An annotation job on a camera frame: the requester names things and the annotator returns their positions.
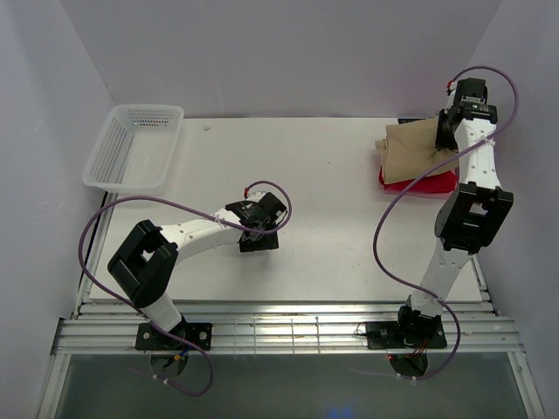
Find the beige t shirt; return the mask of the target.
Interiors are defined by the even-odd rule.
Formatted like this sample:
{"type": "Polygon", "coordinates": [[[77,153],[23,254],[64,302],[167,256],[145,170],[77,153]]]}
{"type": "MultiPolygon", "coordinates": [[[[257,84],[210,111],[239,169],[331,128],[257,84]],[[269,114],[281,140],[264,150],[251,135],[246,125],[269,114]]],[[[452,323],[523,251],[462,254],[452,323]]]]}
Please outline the beige t shirt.
{"type": "Polygon", "coordinates": [[[385,127],[385,137],[375,143],[385,184],[414,180],[458,153],[436,147],[437,128],[437,118],[385,127]]]}

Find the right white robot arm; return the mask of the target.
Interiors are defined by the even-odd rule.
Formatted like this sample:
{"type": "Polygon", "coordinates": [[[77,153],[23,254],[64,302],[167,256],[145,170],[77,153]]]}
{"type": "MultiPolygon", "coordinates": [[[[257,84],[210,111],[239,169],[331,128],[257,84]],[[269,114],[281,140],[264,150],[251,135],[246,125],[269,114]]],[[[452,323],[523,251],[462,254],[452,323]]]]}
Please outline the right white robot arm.
{"type": "Polygon", "coordinates": [[[459,182],[437,215],[437,243],[420,288],[398,312],[394,334],[406,347],[442,337],[441,301],[464,266],[493,241],[514,203],[496,173],[489,136],[497,128],[498,114],[487,102],[485,80],[452,82],[447,92],[446,107],[438,116],[436,146],[462,153],[459,182]]]}

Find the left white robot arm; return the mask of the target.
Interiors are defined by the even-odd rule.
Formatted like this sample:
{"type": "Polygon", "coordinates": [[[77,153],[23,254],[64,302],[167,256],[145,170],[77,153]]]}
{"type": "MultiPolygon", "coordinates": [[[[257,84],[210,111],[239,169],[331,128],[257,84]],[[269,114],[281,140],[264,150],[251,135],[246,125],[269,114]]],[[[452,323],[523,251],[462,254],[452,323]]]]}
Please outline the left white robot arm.
{"type": "Polygon", "coordinates": [[[224,245],[236,244],[242,253],[275,250],[275,229],[287,215],[288,207],[265,192],[184,223],[157,226],[144,220],[129,232],[107,269],[134,307],[156,324],[155,338],[176,348],[185,338],[185,320],[167,294],[175,267],[224,245]]]}

